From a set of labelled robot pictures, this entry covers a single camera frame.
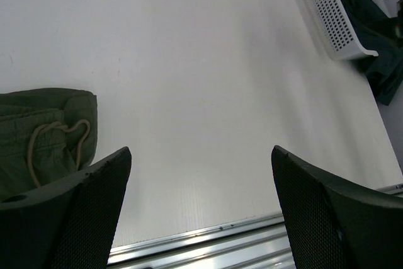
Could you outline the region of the olive green shorts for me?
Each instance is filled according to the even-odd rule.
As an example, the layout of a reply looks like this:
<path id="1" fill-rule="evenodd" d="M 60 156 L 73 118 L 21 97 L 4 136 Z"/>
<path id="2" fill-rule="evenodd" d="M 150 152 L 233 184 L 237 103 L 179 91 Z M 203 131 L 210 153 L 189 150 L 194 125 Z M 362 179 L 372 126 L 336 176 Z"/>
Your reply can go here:
<path id="1" fill-rule="evenodd" d="M 88 167 L 98 104 L 85 90 L 42 88 L 1 95 L 1 200 Z"/>

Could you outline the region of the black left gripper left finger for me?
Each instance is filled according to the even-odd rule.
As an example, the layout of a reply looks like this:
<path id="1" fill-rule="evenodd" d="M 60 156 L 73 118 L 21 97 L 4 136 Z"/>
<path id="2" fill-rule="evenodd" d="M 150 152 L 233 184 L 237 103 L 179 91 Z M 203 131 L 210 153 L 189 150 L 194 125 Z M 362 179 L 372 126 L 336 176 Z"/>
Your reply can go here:
<path id="1" fill-rule="evenodd" d="M 123 147 L 1 203 L 1 268 L 106 268 L 131 165 Z"/>

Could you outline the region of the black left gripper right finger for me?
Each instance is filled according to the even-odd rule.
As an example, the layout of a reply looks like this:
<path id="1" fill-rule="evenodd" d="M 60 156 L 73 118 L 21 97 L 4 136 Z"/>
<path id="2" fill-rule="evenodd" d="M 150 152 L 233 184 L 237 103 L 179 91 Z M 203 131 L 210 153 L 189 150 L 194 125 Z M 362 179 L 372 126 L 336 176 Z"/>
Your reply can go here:
<path id="1" fill-rule="evenodd" d="M 402 268 L 402 197 L 336 176 L 280 146 L 271 165 L 297 268 Z"/>

